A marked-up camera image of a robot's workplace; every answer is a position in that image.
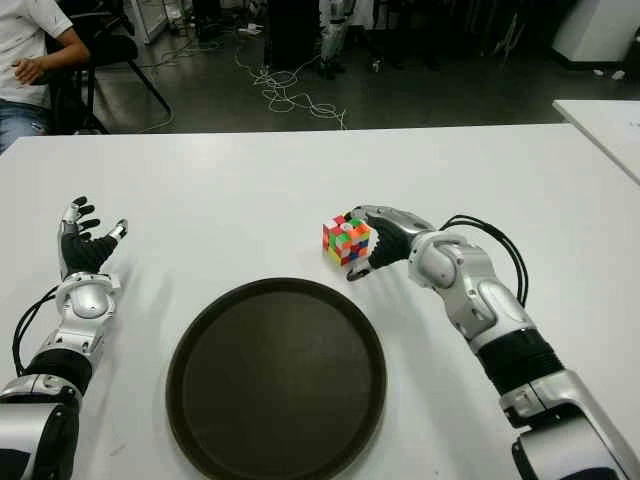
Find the robot forearm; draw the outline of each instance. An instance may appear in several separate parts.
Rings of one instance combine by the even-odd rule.
[[[78,437],[78,414],[116,310],[117,278],[100,267],[127,234],[121,220],[105,237],[90,240],[85,230],[98,220],[78,223],[93,206],[74,201],[58,233],[60,271],[56,306],[62,320],[26,369],[0,391],[0,477],[68,479]]]
[[[579,377],[564,369],[482,249],[446,232],[418,235],[409,276],[442,297],[511,424],[531,427],[513,445],[523,478],[640,478],[633,450]]]

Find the white table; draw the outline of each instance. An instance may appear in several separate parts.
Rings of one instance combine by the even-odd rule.
[[[570,125],[19,140],[0,157],[0,382],[18,317],[57,281],[58,217],[85,193],[131,232],[104,269],[126,292],[81,413],[76,479],[201,478],[167,425],[173,348],[216,297],[272,276],[342,292],[384,346],[381,428],[341,478],[516,478],[516,432],[440,299],[406,265],[347,283],[321,254],[322,222],[362,202],[436,224],[467,212],[521,249],[532,318],[637,452],[640,189],[603,156]],[[468,237],[513,285],[501,247]],[[25,361],[57,320],[41,312]]]
[[[640,184],[640,101],[555,100],[553,106]]]

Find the rubik's cube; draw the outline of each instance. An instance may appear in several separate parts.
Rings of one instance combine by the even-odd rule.
[[[339,215],[322,226],[322,249],[338,265],[346,265],[367,255],[370,234],[366,223]]]

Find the person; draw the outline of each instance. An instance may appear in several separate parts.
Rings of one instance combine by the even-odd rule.
[[[47,54],[45,33],[62,49]],[[19,137],[49,132],[49,89],[38,79],[88,60],[55,0],[0,0],[0,154]]]

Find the concrete floor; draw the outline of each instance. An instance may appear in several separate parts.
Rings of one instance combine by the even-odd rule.
[[[138,63],[157,63],[164,52],[187,41],[165,32],[153,45],[141,47]],[[155,132],[338,128],[337,121],[314,118],[302,109],[270,112],[262,89],[234,62],[237,40],[229,34],[217,41],[221,46],[213,52],[145,69],[175,111],[173,123]],[[257,67],[262,41],[247,41],[239,57]],[[352,44],[343,57],[346,73],[326,80],[307,69],[289,94],[307,92],[316,103],[346,109],[344,123],[350,129],[551,123],[562,121],[551,106],[556,98],[640,99],[640,83],[569,71],[539,53],[515,55],[504,67],[497,58],[449,58],[438,71],[426,68],[418,55],[409,55],[403,69],[385,65],[382,72],[372,73],[369,59],[362,46]],[[98,71],[96,113],[113,133],[134,133],[166,118],[133,72],[111,67]]]

